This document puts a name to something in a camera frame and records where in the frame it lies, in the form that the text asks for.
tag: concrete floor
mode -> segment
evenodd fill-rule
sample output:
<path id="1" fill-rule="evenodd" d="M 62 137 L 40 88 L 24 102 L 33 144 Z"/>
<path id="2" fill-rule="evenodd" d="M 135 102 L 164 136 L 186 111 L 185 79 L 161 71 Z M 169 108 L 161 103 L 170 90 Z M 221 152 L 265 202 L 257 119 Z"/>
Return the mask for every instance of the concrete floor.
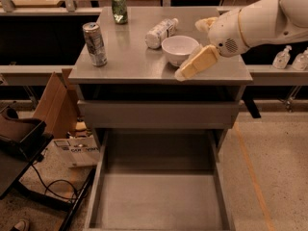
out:
<path id="1" fill-rule="evenodd" d="M 293 113 L 277 102 L 257 105 L 262 118 L 251 118 L 242 106 L 219 155 L 236 230 L 308 230 L 308 102 L 295 102 Z M 36 168 L 46 183 L 65 179 L 77 187 L 90 170 L 67 168 L 53 150 L 47 150 Z M 21 181 L 43 193 L 31 168 Z M 54 190 L 69 196 L 66 184 Z M 87 197 L 70 230 L 83 230 L 88 204 Z M 10 230 L 20 218 L 31 221 L 31 231 L 54 231 L 64 218 L 64 213 L 30 202 L 14 191 L 0 201 L 0 213 L 1 231 Z"/>

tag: bowl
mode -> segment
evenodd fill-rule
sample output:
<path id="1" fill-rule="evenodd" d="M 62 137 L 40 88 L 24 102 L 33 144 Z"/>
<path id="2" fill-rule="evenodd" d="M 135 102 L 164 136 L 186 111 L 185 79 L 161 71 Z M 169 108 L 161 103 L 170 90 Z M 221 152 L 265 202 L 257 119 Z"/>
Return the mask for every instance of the bowl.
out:
<path id="1" fill-rule="evenodd" d="M 162 42 L 162 49 L 167 60 L 174 66 L 180 66 L 199 45 L 194 38 L 172 36 Z"/>

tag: can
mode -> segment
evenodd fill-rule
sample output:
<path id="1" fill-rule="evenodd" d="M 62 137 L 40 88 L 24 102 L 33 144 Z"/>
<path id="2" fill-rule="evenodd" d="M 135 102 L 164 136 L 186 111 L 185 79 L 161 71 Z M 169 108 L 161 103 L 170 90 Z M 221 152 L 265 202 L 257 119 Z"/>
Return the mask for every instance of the can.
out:
<path id="1" fill-rule="evenodd" d="M 99 25 L 89 22 L 83 25 L 83 31 L 92 64 L 96 66 L 106 64 L 106 51 Z"/>
<path id="2" fill-rule="evenodd" d="M 128 21 L 126 0 L 112 0 L 113 16 L 116 24 L 125 24 Z"/>

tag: open drawer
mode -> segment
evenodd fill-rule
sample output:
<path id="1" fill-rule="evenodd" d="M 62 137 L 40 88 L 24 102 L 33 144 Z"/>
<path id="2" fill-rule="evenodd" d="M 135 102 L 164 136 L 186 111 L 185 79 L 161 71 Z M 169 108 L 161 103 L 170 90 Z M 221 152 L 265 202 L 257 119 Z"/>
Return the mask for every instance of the open drawer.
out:
<path id="1" fill-rule="evenodd" d="M 231 128 L 238 102 L 79 101 L 88 127 Z"/>
<path id="2" fill-rule="evenodd" d="M 104 133 L 85 230 L 234 230 L 211 133 Z"/>

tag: drawer front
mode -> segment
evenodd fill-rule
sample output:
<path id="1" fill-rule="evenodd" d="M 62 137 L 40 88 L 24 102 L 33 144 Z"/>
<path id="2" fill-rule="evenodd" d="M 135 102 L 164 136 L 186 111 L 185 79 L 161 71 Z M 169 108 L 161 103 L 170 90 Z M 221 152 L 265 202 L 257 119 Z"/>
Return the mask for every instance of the drawer front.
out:
<path id="1" fill-rule="evenodd" d="M 88 126 L 103 128 L 231 128 L 237 102 L 79 101 Z"/>

